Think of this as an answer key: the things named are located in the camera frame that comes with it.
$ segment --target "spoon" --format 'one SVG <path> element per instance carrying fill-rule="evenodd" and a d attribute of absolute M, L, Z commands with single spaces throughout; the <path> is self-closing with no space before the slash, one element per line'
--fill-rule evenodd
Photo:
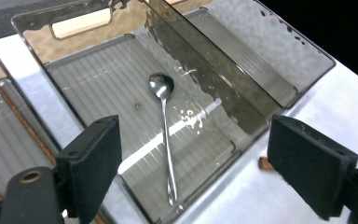
<path fill-rule="evenodd" d="M 177 202 L 177 192 L 175 177 L 173 175 L 173 164 L 172 164 L 172 154 L 170 148 L 170 132 L 167 124 L 167 115 L 165 112 L 165 107 L 167 104 L 167 99 L 170 97 L 173 91 L 173 79 L 166 76 L 163 73 L 155 73 L 149 78 L 149 86 L 153 93 L 161 100 L 162 104 L 162 117 L 164 119 L 164 143 L 167 149 L 167 163 L 168 163 L 168 198 L 170 205 L 173 205 Z"/>

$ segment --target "spoon handle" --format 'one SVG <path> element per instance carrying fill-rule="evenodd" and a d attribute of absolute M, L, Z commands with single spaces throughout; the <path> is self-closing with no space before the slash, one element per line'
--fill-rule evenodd
<path fill-rule="evenodd" d="M 164 143 L 167 149 L 167 163 L 168 163 L 168 198 L 170 200 L 170 205 L 173 205 L 177 202 L 177 192 L 175 177 L 173 175 L 173 164 L 172 164 L 172 153 L 170 148 L 170 128 L 167 124 L 167 115 L 166 115 L 166 99 L 161 99 L 162 104 L 162 117 L 164 118 Z"/>

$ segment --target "white surface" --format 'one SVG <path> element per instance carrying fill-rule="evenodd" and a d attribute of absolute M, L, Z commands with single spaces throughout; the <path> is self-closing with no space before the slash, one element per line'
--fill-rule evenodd
<path fill-rule="evenodd" d="M 21 82 L 26 94 L 54 95 L 55 91 L 39 68 L 34 68 L 28 49 L 17 35 L 0 39 L 0 57 L 18 80 L 34 77 L 34 82 Z M 43 86 L 41 90 L 33 87 Z M 62 146 L 66 146 L 81 130 L 68 108 L 57 98 L 50 105 L 32 102 Z M 283 113 L 300 119 L 311 127 L 358 153 L 358 76 L 341 63 L 321 78 L 295 106 Z M 178 223 L 323 223 L 277 173 L 260 171 L 259 156 L 267 154 L 269 133 L 261 137 L 229 170 L 216 181 L 178 220 Z M 117 186 L 112 185 L 104 205 L 118 223 L 143 222 L 131 208 L 132 203 Z M 345 223 L 345 209 L 331 223 Z"/>

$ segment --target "metal spoon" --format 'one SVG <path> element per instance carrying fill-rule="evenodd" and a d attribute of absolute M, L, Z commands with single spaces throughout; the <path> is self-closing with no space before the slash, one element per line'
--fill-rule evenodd
<path fill-rule="evenodd" d="M 177 202 L 177 192 L 175 177 L 173 175 L 172 154 L 170 148 L 170 131 L 165 112 L 167 99 L 170 97 L 174 87 L 173 79 L 163 73 L 155 73 L 149 78 L 149 86 L 152 92 L 155 93 L 156 96 L 161 100 L 162 104 L 162 116 L 164 118 L 164 143 L 165 147 L 167 148 L 168 163 L 168 198 L 170 200 L 170 205 L 173 205 Z"/>

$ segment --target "silver spoon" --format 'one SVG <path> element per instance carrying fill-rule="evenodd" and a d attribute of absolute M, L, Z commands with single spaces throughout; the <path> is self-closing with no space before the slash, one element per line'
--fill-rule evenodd
<path fill-rule="evenodd" d="M 177 192 L 175 177 L 173 175 L 172 153 L 170 148 L 170 131 L 167 124 L 167 115 L 165 107 L 167 99 L 170 97 L 173 91 L 173 79 L 166 76 L 163 73 L 155 73 L 149 78 L 149 86 L 153 93 L 161 100 L 162 104 L 162 116 L 164 118 L 164 143 L 167 148 L 167 163 L 168 163 L 168 198 L 170 205 L 177 202 Z"/>

